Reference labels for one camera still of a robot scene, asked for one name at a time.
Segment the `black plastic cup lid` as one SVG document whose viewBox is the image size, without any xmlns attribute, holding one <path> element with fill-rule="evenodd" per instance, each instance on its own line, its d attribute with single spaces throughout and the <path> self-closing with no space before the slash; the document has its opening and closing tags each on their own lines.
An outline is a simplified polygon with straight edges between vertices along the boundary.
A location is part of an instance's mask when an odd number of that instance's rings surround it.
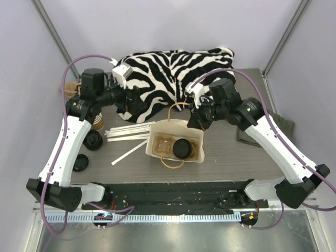
<svg viewBox="0 0 336 252">
<path fill-rule="evenodd" d="M 189 158 L 192 151 L 192 144 L 187 139 L 178 139 L 173 145 L 173 154 L 179 159 Z"/>
</svg>

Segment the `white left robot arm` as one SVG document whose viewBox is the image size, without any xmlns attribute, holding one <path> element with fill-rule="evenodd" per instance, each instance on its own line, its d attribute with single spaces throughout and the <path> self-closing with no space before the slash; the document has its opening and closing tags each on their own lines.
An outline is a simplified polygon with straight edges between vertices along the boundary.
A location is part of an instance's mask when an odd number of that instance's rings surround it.
<svg viewBox="0 0 336 252">
<path fill-rule="evenodd" d="M 127 77 L 132 73 L 128 64 L 121 64 L 112 70 L 107 79 L 102 69 L 86 69 L 81 75 L 80 93 L 65 104 L 65 118 L 54 149 L 38 178 L 31 178 L 27 190 L 41 204 L 73 212 L 80 204 L 93 202 L 100 209 L 107 209 L 112 202 L 112 194 L 107 186 L 100 183 L 72 185 L 71 174 L 80 147 L 97 150 L 98 142 L 88 142 L 93 132 L 92 125 L 101 109 L 115 105 L 124 112 L 138 114 L 146 108 L 140 98 L 140 89 L 129 89 Z"/>
</svg>

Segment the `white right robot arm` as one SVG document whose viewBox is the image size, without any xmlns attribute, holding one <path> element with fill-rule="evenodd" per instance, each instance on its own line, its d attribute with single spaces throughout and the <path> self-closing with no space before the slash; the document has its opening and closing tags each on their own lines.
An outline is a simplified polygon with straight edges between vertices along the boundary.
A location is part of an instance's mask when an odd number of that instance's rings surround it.
<svg viewBox="0 0 336 252">
<path fill-rule="evenodd" d="M 226 120 L 252 137 L 275 161 L 284 177 L 274 180 L 253 180 L 237 194 L 242 207 L 255 201 L 279 199 L 290 208 L 298 208 L 327 177 L 330 169 L 316 165 L 304 156 L 276 126 L 273 118 L 255 98 L 242 100 L 229 79 L 186 86 L 185 95 L 193 98 L 189 105 L 188 128 L 206 130 L 212 122 Z"/>
</svg>

